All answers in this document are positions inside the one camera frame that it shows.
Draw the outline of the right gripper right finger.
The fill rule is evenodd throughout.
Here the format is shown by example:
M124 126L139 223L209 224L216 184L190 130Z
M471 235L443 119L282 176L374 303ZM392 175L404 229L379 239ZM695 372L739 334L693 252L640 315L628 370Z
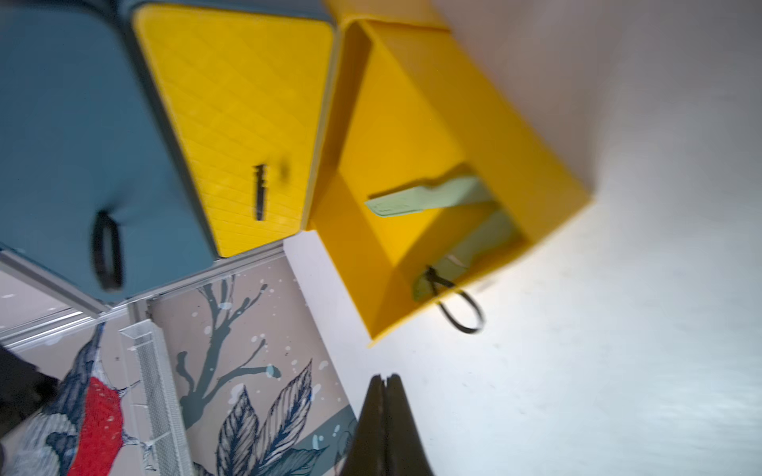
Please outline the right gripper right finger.
M434 476L399 375L386 380L385 463L388 475Z

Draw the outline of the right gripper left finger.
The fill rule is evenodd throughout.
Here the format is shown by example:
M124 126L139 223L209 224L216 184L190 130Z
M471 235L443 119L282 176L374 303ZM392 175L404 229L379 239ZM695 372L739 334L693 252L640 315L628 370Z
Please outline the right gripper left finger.
M370 380L341 475L386 475L386 442L386 387L384 380L376 375Z

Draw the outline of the light green knife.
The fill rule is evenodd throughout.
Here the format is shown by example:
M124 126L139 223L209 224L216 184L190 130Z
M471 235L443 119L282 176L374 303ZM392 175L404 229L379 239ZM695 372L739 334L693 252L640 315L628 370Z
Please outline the light green knife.
M424 272L413 285L413 299L426 301L433 294L427 280L428 269L433 268L439 277L456 283L474 269L478 258L511 243L517 236L518 229L513 220L502 211L493 212L464 238L436 257L433 263L424 267Z

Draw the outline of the yellow bottom drawer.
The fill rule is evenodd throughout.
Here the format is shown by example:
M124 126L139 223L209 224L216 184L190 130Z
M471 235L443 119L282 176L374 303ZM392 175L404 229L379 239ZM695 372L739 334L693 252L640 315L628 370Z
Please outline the yellow bottom drawer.
M526 254L581 211L589 190L481 72L429 1L333 1L339 51L309 225L372 339ZM365 202L476 176L491 202L382 218ZM456 283L424 267L485 218L517 238Z

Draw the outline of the yellow drawer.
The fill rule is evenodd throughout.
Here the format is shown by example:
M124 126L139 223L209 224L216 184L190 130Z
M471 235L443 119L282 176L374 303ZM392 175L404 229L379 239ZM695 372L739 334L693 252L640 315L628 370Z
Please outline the yellow drawer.
M526 254L581 211L589 190L481 72L429 1L333 1L339 51L309 225L372 339ZM365 202L476 176L491 202L382 218ZM517 238L456 283L424 267L485 218Z
M221 257L298 233L335 28L321 1L143 1L131 25Z

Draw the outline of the teal top drawer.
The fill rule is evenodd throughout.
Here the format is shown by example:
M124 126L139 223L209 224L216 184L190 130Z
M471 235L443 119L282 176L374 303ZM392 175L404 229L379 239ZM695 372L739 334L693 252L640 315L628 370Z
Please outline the teal top drawer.
M1 246L101 299L216 259L135 41L108 4L1 5Z

